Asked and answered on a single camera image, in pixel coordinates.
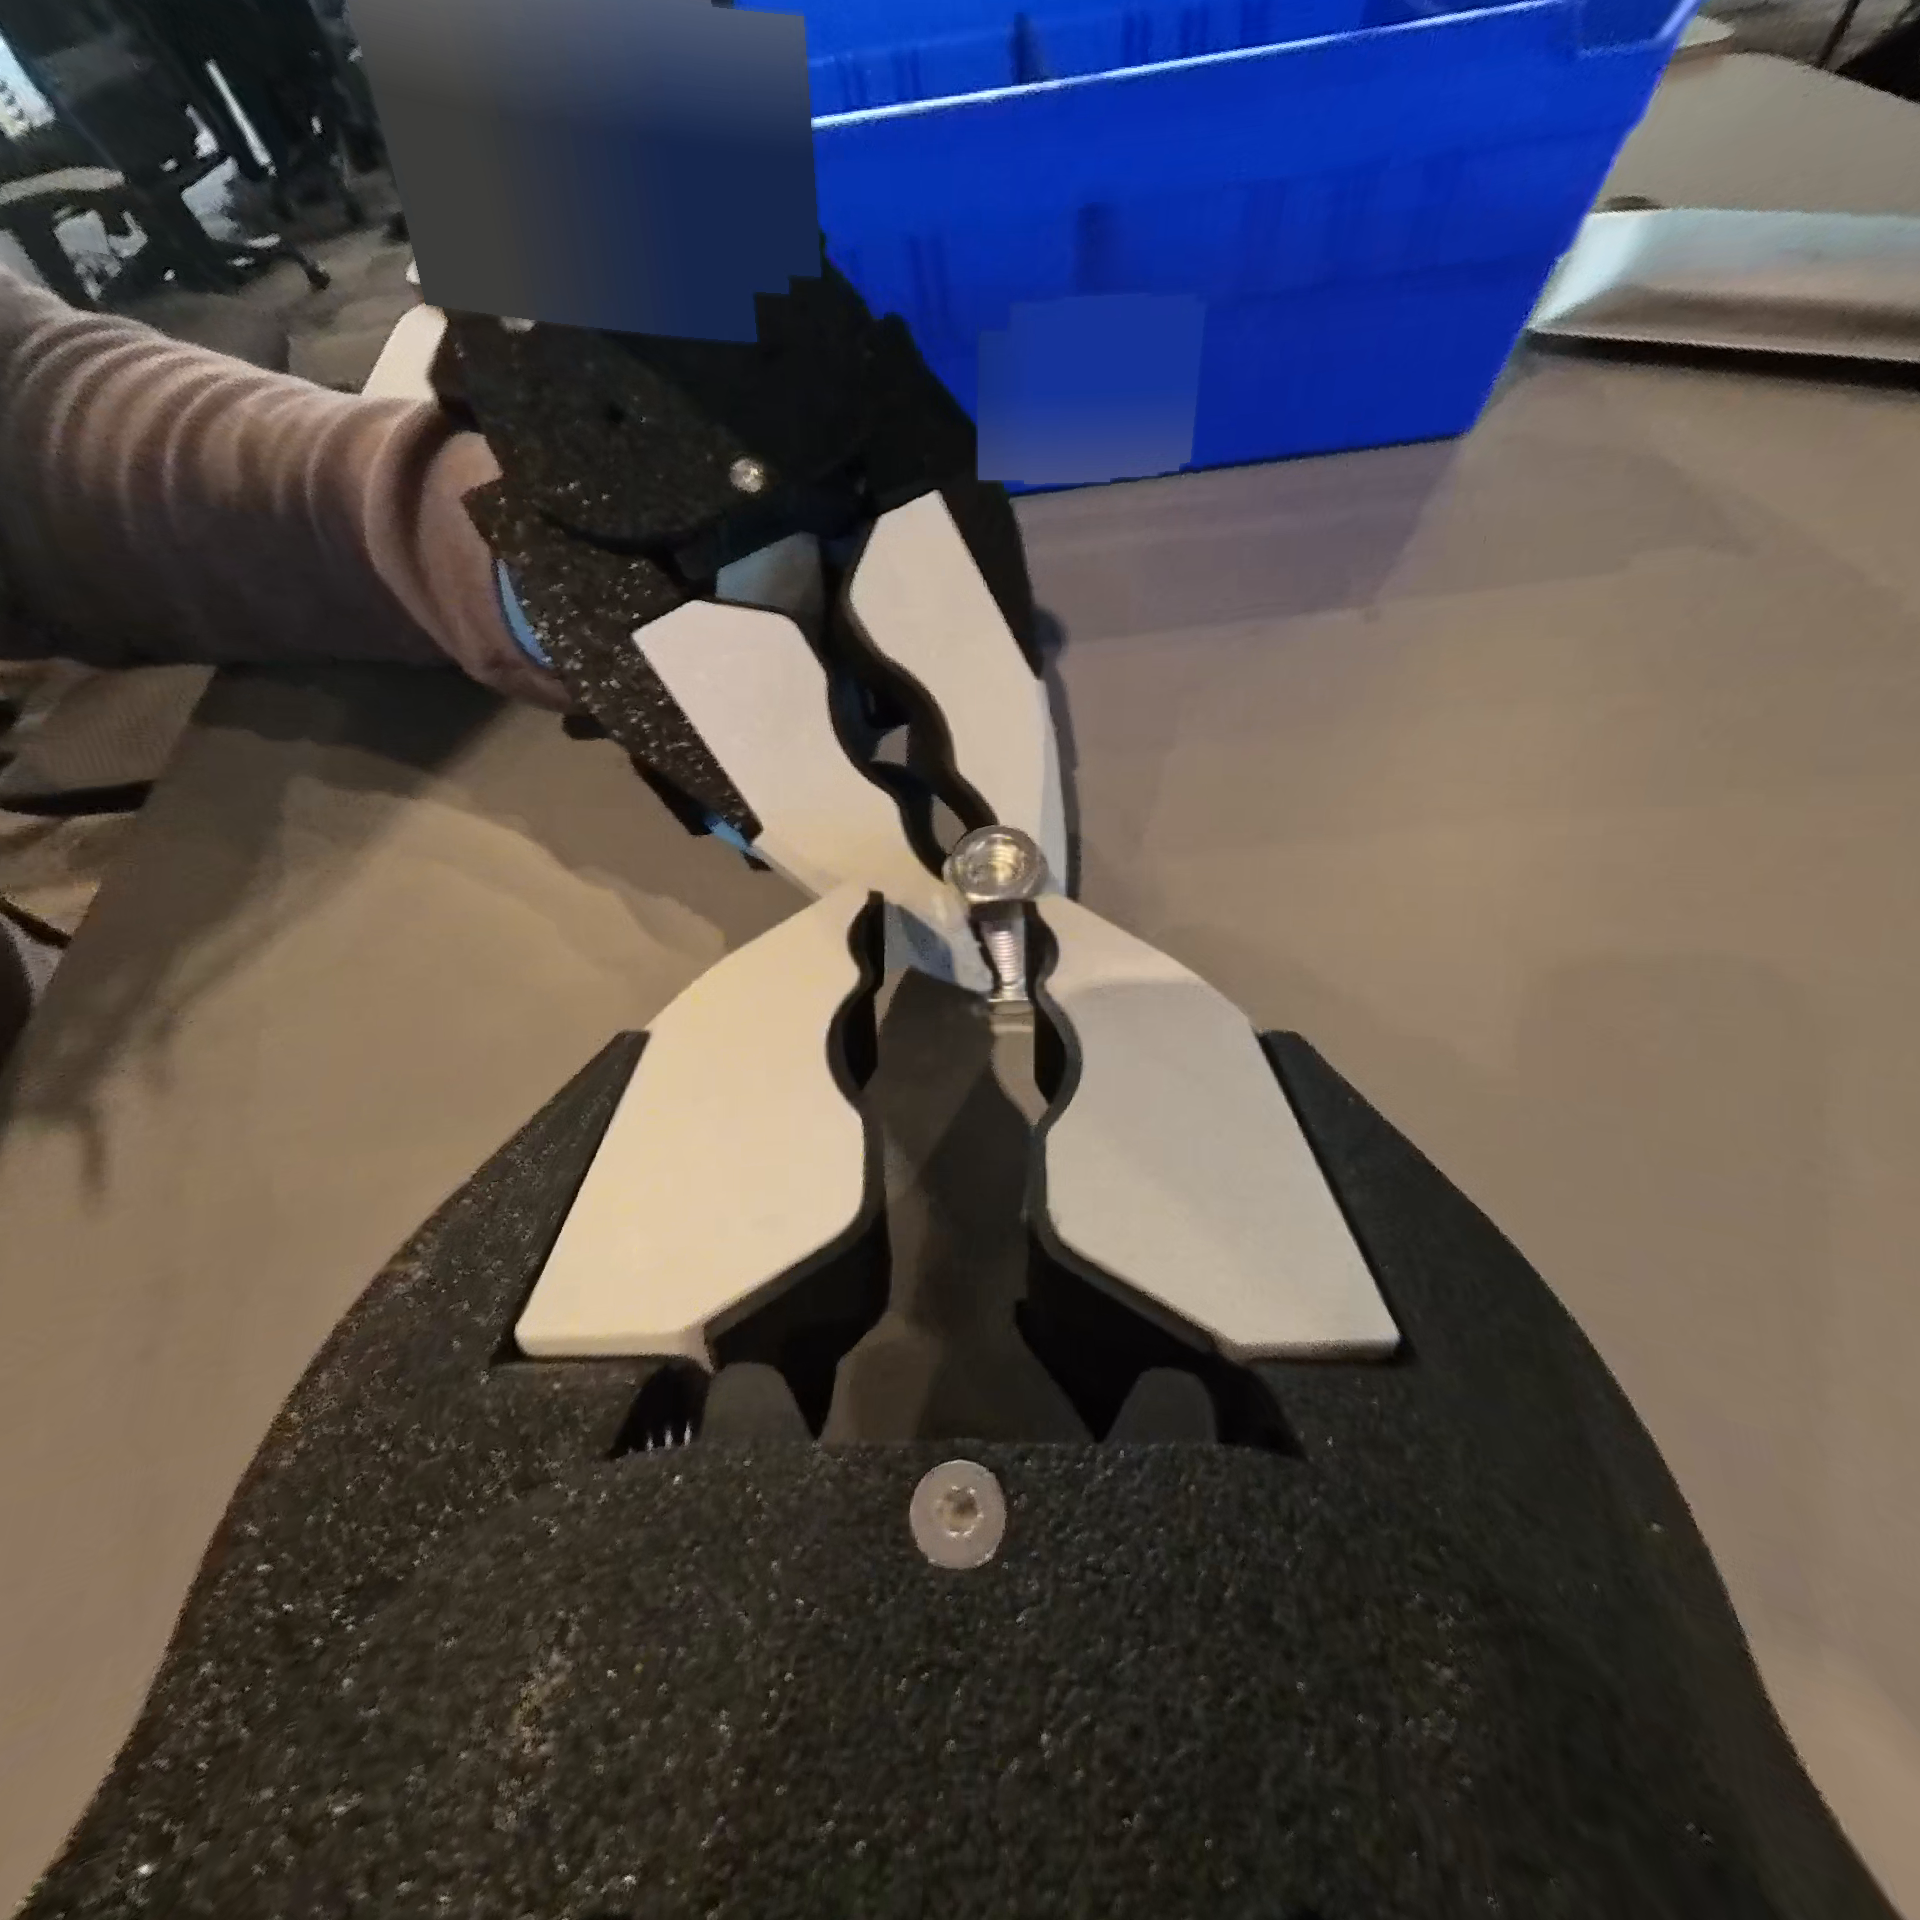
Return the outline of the grey pouch with snap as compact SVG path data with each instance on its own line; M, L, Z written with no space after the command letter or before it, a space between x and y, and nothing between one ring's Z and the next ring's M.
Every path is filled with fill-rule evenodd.
M1593 348L1917 363L1917 218L1630 206L1592 211L1525 332Z

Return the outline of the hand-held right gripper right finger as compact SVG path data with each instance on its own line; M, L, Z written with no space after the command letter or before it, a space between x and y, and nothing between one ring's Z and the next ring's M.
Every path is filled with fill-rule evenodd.
M1055 1255L1235 1361L1399 1348L1254 1022L1075 900L1040 900L1040 1226Z

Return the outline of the person's left forearm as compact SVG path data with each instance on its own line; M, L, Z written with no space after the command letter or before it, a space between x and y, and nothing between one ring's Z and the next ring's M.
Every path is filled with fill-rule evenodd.
M2 651L86 666L449 666L563 683L467 514L488 443L2 275Z

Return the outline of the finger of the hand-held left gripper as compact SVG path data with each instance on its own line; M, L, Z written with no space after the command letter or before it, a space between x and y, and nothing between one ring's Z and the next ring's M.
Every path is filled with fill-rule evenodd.
M749 813L732 833L812 898L853 885L886 906L886 958L984 995L987 958L958 894L912 846L900 803L847 752L829 680L783 612L693 599L634 648Z
M845 578L845 623L905 712L905 765L952 825L1012 828L1071 875L1060 738L1029 660L943 492L875 515Z

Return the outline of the blue plastic bin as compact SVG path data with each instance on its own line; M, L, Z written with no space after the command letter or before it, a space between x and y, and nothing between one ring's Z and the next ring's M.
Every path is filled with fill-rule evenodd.
M827 258L1031 493L1465 433L1696 4L803 1Z

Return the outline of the silver hex bolt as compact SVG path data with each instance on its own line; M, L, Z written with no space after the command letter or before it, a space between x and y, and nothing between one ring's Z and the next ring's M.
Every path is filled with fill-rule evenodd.
M950 847L943 878L966 909L987 970L987 990L1001 977L1029 981L1029 908L1050 882L1042 846L1019 828L972 828Z

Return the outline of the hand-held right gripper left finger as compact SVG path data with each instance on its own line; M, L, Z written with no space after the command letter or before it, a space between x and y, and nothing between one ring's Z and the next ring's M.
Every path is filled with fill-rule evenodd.
M524 1358L714 1366L722 1334L852 1250L878 1209L880 920L844 883L651 1019L517 1314Z

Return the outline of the black office chair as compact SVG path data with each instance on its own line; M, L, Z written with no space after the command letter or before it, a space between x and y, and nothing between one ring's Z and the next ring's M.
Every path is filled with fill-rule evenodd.
M308 206L366 209L386 164L344 4L6 1L3 235L63 300L131 283L232 294Z

